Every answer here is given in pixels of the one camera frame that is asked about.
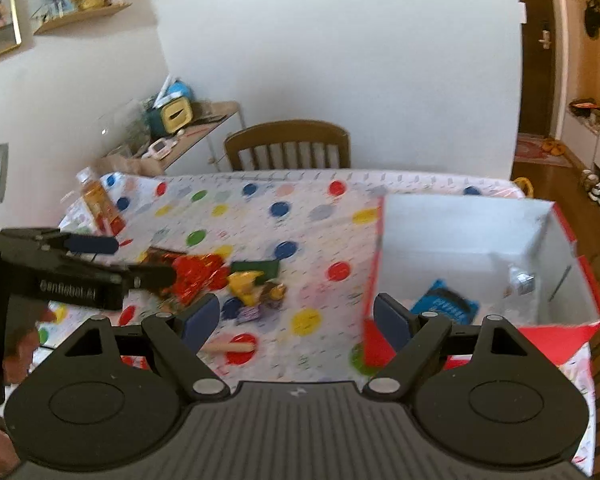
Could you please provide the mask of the person's left hand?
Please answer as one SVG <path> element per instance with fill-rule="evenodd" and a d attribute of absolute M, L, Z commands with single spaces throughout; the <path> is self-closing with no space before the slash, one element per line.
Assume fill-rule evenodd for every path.
<path fill-rule="evenodd" d="M 15 350 L 4 357 L 3 372 L 6 385 L 18 385 L 26 379 L 33 361 L 33 353 L 39 346 L 38 330 L 33 327 L 18 340 Z"/>

